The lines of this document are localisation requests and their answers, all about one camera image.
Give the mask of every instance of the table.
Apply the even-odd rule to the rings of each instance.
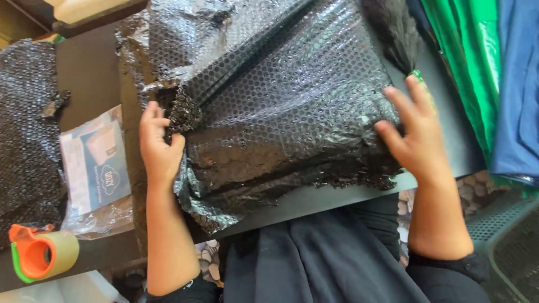
[[[115,24],[109,24],[58,45],[58,88],[71,91],[71,104],[64,110],[60,120],[62,131],[96,118],[120,103],[121,75],[115,54],[114,29]],[[395,86],[404,89],[403,75],[386,60],[384,64]],[[436,100],[453,175],[459,177],[484,169],[484,160],[471,125],[464,114],[451,79],[446,75],[443,63],[435,53],[425,50],[417,68],[421,70]],[[232,235],[417,186],[409,173],[398,175],[395,181],[397,186],[389,191],[360,186],[344,189],[298,188],[279,199],[279,206],[262,209],[238,224],[217,232],[212,238]],[[204,240],[200,235],[194,236],[194,239],[195,242]],[[133,230],[92,241],[81,240],[80,246],[80,256],[74,267],[54,278],[117,266],[140,258]],[[0,253],[0,268],[3,272],[0,277],[0,292],[25,286],[15,276],[9,250]]]

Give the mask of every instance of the packing tape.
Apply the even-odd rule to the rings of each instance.
[[[35,235],[20,256],[22,272],[31,279],[44,280],[69,270],[79,256],[79,241],[63,231]]]

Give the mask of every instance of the black sleeve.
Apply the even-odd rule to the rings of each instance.
[[[479,283],[488,278],[488,261],[478,254],[455,261],[433,260],[410,252],[406,272],[430,302],[490,302]]]
[[[191,282],[162,297],[148,294],[148,303],[217,303],[223,290],[204,280],[202,272]]]

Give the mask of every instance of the mesh basket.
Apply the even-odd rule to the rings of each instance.
[[[539,198],[509,192],[466,220],[476,252],[490,261],[482,286],[492,303],[539,302]]]

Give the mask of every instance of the paper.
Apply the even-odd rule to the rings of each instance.
[[[131,194],[121,105],[60,135],[67,186],[78,215]]]

